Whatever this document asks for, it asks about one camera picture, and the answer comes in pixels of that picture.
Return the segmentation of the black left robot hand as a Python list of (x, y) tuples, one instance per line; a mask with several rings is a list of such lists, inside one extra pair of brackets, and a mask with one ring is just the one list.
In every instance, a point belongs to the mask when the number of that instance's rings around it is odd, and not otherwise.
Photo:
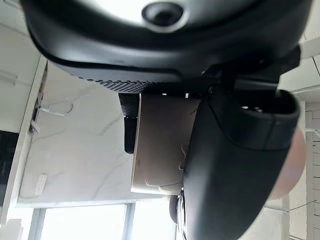
[(118, 93), (125, 150), (139, 94), (200, 100), (178, 226), (186, 240), (237, 240), (284, 166), (300, 116), (280, 76), (300, 64), (310, 0), (23, 0), (37, 49)]

